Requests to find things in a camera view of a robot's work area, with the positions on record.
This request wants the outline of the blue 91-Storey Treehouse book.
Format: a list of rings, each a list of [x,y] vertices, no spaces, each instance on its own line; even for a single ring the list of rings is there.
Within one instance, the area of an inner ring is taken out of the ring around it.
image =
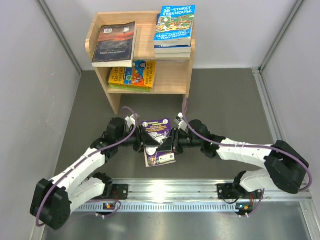
[[[158,14],[153,39],[155,53],[190,53],[193,25],[192,14],[178,17]]]

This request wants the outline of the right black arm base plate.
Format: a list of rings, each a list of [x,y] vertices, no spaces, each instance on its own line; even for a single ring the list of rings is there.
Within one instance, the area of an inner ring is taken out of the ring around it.
[[[262,190],[248,192],[242,186],[233,183],[219,183],[216,185],[218,199],[226,200],[258,200],[262,196]]]

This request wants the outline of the lime green 65-Storey Treehouse book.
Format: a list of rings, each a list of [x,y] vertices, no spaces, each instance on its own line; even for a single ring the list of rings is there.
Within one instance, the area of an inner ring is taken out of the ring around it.
[[[124,86],[124,85],[109,85],[109,88],[111,89],[117,89],[117,90],[125,90],[125,91],[136,91],[136,92],[147,92],[150,93],[150,88],[144,88],[144,87],[136,87],[136,86]]]

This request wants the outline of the yellow 130-Storey Treehouse book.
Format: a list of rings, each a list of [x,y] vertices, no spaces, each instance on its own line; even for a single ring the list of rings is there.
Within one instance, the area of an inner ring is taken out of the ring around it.
[[[114,67],[109,74],[108,85],[153,89],[156,67],[155,60],[136,60],[132,67]]]

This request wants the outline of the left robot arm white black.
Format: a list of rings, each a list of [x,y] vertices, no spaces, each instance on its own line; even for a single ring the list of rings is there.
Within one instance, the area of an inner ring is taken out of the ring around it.
[[[113,180],[96,170],[117,154],[119,147],[140,152],[158,145],[133,117],[112,118],[102,136],[76,162],[50,180],[43,178],[37,183],[30,207],[36,226],[58,230],[81,205],[94,198],[109,198]]]

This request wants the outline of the blue 26-Storey Treehouse book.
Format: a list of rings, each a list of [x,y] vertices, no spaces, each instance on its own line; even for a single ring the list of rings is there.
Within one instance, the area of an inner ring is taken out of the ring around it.
[[[196,6],[164,5],[158,15],[155,34],[155,46],[190,46]]]

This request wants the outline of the purple Treehouse book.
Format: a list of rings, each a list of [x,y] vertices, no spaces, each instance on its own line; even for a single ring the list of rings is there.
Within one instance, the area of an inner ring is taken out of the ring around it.
[[[149,141],[148,138],[144,144],[145,166],[150,168],[175,163],[176,156],[171,150],[157,151],[170,135],[170,119],[144,120],[141,121],[141,127],[153,140]]]

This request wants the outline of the dark sunset cover book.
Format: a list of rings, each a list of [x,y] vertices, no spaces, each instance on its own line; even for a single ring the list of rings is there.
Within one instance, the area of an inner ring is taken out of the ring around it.
[[[130,68],[137,36],[136,22],[103,25],[97,39],[92,66],[95,68]]]

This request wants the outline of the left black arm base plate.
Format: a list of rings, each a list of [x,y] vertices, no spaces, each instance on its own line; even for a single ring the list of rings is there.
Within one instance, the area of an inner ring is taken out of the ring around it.
[[[104,199],[127,200],[129,194],[128,184],[113,184],[112,188],[107,190]]]

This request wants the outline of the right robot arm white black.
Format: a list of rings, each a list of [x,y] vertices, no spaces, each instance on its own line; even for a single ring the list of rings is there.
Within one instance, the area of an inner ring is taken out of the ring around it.
[[[207,126],[195,119],[185,128],[173,128],[168,138],[157,148],[158,152],[182,154],[185,148],[200,148],[208,158],[236,161],[258,167],[256,171],[242,171],[234,179],[232,190],[238,198],[251,192],[274,189],[297,194],[302,190],[309,163],[288,143],[256,145],[238,142],[210,133]]]

